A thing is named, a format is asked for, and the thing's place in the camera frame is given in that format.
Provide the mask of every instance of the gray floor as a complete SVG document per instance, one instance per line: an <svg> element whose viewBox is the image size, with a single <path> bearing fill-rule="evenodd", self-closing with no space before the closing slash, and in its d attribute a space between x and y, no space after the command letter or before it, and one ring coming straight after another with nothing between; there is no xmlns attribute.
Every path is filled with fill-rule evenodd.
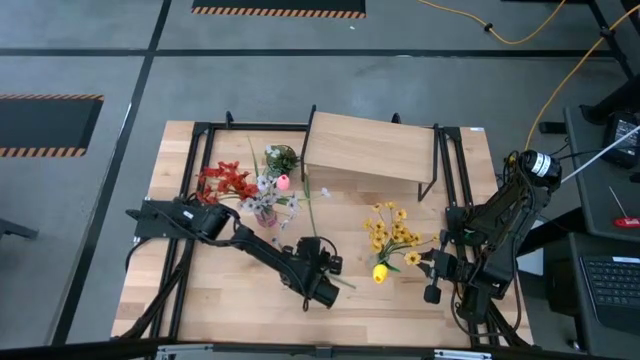
<svg viewBox="0 0 640 360"><path fill-rule="evenodd" d="M5 0L0 49L146 48L162 1ZM510 39L528 34L552 5L499 0L448 1L496 24ZM601 1L613 22L618 2ZM501 49L471 20L413 0L369 0L368 19L207 17L173 0L163 49ZM588 8L567 6L526 49L586 49L598 37ZM640 67L638 35L624 24L618 38ZM105 106L87 156L81 159L0 159L0 217L39 228L38 240L0 242L0 348L49 341L109 157L127 112L141 57L0 56L0 93L101 93ZM404 57L162 57L153 62L107 212L95 258L70 334L72 342L108 338L124 279L124 257L167 120L304 122L312 104L322 111L409 124L482 126L494 166L522 148L538 110L577 59L452 59ZM561 121L564 106L598 101L624 81L612 60L592 60L548 109ZM562 136L536 134L534 148L554 151ZM578 204L574 184L554 197L545 215ZM36 213L34 204L42 211ZM571 323L549 312L539 279L523 280L536 343L563 350Z"/></svg>

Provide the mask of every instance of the wooden table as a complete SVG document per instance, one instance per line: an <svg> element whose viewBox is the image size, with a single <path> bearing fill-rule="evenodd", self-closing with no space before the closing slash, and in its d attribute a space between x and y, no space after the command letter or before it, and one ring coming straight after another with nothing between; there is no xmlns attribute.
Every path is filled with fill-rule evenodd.
<svg viewBox="0 0 640 360"><path fill-rule="evenodd" d="M169 200L178 193L192 128L193 122L167 123L149 187L151 198ZM497 189L487 138L482 129L462 128L461 132L474 201L482 203ZM257 156L262 158L259 165L264 167L261 155L266 145L288 144L300 153L304 133L218 130L211 164L239 160L243 170L253 172L248 138ZM204 145L201 144L199 149L202 152ZM195 164L200 164L201 156L198 155ZM452 156L452 162L457 179L455 156ZM418 203L415 182L329 168L309 169L309 173L312 196L318 196L322 187L328 188L332 195L331 198L321 197L312 202L318 234L335 242L344 257L342 277L357 289L336 284L341 290L333 308L328 310L311 301L310 309L305 313L301 309L302 298L285 288L278 274L253 257L232 248L214 248L197 243L179 339L295 345L469 346L469 338L456 327L449 308L452 285L440 282L441 303L425 303L422 297L427 279L416 267L407 266L401 257L393 260L392 264L402 273L392 273L382 285L375 284L368 261L371 256L369 240L362 229L363 221L374 215L371 205L395 201L407 210L406 223L410 229L430 239L445 226L444 209L448 200L444 181L439 180L426 198ZM292 189L303 195L297 180L299 175L292 174ZM456 186L457 193L462 194L459 182ZM263 239L269 240L278 234L274 229L258 226L253 215L241 215L243 223ZM230 228L228 225L221 238L229 238ZM311 234L307 205L303 204L301 215L280 234L280 241L295 245L298 237ZM167 244L167 239L151 241L131 259L113 335L129 329L155 296ZM432 242L422 249L429 246L438 244ZM516 317L514 295L512 286L505 299L497 302L511 324ZM161 335L168 332L172 308L170 299L165 308ZM518 334L532 341L524 303Z"/></svg>

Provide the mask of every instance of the green plant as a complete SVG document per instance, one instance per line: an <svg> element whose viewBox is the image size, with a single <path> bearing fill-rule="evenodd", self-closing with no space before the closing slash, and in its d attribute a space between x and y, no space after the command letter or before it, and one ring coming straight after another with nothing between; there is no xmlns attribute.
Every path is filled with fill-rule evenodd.
<svg viewBox="0 0 640 360"><path fill-rule="evenodd" d="M267 175L277 178L289 175L298 166L298 155L287 145L268 145L264 152L267 157Z"/></svg>

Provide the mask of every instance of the flower stem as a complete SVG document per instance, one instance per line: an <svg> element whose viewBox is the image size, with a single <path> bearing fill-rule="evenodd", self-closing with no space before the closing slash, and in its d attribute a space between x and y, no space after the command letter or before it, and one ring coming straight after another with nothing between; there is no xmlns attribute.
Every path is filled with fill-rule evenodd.
<svg viewBox="0 0 640 360"><path fill-rule="evenodd" d="M304 194L307 196L307 199L309 199L309 176L307 176L307 174L304 175ZM311 227L313 228L313 236L318 236L318 233L316 232L316 223L313 220L313 208L311 207L311 200L309 200L309 215L311 216Z"/></svg>

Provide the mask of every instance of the table leg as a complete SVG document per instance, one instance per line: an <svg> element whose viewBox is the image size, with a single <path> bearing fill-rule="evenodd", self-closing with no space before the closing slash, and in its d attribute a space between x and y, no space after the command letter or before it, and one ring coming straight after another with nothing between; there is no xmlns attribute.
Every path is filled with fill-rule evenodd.
<svg viewBox="0 0 640 360"><path fill-rule="evenodd" d="M35 239L38 236L38 232L11 221L0 219L0 238L3 235L18 235L27 239Z"/></svg>
<svg viewBox="0 0 640 360"><path fill-rule="evenodd" d="M529 231L520 246L518 256L529 254L563 239L570 232L587 232L582 207L577 207Z"/></svg>

